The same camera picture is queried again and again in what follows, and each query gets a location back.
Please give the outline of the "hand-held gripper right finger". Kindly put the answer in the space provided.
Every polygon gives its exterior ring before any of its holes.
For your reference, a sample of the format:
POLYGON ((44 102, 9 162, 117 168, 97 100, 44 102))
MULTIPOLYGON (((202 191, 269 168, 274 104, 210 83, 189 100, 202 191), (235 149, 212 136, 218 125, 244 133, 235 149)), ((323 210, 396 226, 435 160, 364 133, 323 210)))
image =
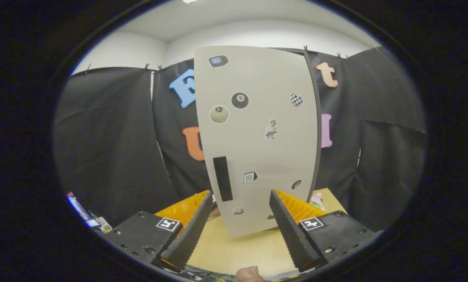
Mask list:
POLYGON ((381 235, 341 210, 327 213, 280 190, 270 192, 269 206, 300 272, 352 256, 381 235))

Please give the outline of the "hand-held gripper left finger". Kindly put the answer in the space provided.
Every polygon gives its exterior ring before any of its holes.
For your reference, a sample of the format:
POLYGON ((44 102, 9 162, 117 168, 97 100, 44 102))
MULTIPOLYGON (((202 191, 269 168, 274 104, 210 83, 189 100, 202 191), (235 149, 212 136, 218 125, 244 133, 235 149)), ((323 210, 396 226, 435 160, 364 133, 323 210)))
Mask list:
POLYGON ((101 238, 119 251, 153 266, 184 270, 213 209, 205 190, 157 213, 138 211, 101 238))

